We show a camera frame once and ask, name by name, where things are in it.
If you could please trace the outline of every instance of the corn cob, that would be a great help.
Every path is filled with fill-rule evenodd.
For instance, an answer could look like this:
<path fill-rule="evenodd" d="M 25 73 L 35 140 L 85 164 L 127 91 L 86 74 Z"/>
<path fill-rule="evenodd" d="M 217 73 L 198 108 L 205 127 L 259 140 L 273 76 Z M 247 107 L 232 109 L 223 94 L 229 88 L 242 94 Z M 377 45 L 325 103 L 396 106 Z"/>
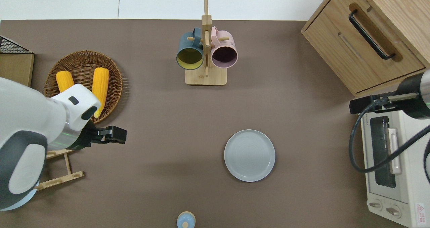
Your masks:
<path fill-rule="evenodd" d="M 57 80 L 58 89 L 60 93 L 66 89 L 72 87 L 75 83 L 73 82 L 72 74 L 69 71 L 60 71 L 55 74 Z"/>
<path fill-rule="evenodd" d="M 99 109 L 94 113 L 94 117 L 98 118 L 103 111 L 106 95 L 108 94 L 109 70 L 104 67 L 98 67 L 94 70 L 92 79 L 92 93 L 98 98 L 101 103 Z"/>

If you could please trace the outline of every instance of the oven window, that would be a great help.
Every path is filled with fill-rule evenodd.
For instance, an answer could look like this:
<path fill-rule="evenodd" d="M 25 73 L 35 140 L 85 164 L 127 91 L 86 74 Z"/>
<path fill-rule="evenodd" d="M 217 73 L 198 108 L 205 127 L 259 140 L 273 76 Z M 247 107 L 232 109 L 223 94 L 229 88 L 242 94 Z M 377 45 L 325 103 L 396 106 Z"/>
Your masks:
<path fill-rule="evenodd" d="M 380 163 L 389 154 L 388 127 L 388 116 L 370 119 L 374 164 Z M 375 179 L 378 185 L 396 188 L 396 178 L 390 173 L 390 164 L 376 170 Z"/>

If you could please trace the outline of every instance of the wooden frame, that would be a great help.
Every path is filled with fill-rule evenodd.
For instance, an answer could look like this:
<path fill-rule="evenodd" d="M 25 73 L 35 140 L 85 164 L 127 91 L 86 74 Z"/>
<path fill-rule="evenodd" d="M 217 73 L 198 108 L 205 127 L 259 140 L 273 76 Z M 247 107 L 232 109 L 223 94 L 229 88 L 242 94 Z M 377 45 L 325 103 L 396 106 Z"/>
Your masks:
<path fill-rule="evenodd" d="M 56 156 L 64 155 L 68 174 L 65 176 L 59 177 L 59 178 L 55 178 L 55 179 L 51 179 L 51 180 L 46 181 L 46 182 L 42 182 L 39 185 L 37 185 L 36 187 L 34 187 L 34 189 L 37 189 L 37 191 L 39 191 L 39 190 L 42 190 L 45 188 L 49 188 L 49 187 L 52 187 L 55 185 L 62 184 L 63 182 L 68 182 L 68 181 L 71 181 L 73 179 L 83 177 L 83 171 L 79 171 L 76 173 L 71 172 L 70 162 L 69 162 L 69 157 L 68 157 L 68 153 L 70 153 L 70 152 L 72 152 L 72 150 L 63 149 L 63 150 L 49 151 L 46 154 L 46 159 L 50 159 L 50 158 L 53 158 Z"/>
<path fill-rule="evenodd" d="M 208 0 L 204 0 L 205 14 L 202 15 L 203 66 L 195 70 L 185 71 L 185 83 L 188 85 L 227 84 L 227 69 L 216 67 L 211 61 L 211 30 L 212 16 L 208 11 Z"/>

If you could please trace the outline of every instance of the wooden mug tree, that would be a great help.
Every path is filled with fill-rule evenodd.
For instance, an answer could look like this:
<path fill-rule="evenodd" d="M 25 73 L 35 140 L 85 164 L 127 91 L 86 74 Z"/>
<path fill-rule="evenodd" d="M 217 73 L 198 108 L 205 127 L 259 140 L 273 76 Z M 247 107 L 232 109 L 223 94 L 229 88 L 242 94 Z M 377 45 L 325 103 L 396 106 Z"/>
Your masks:
<path fill-rule="evenodd" d="M 205 14 L 202 15 L 203 66 L 195 70 L 185 71 L 185 83 L 188 85 L 225 85 L 227 84 L 227 69 L 216 67 L 211 60 L 211 30 L 212 16 L 208 14 L 208 0 L 204 0 Z"/>

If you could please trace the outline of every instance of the white wall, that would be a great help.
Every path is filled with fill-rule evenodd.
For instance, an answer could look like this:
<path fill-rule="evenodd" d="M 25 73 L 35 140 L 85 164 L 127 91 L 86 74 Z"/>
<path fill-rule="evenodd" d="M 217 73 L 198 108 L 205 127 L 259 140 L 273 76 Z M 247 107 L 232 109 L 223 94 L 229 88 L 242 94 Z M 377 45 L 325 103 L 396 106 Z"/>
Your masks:
<path fill-rule="evenodd" d="M 323 0 L 209 0 L 212 19 L 307 20 Z M 0 0 L 0 19 L 200 19 L 203 0 Z"/>

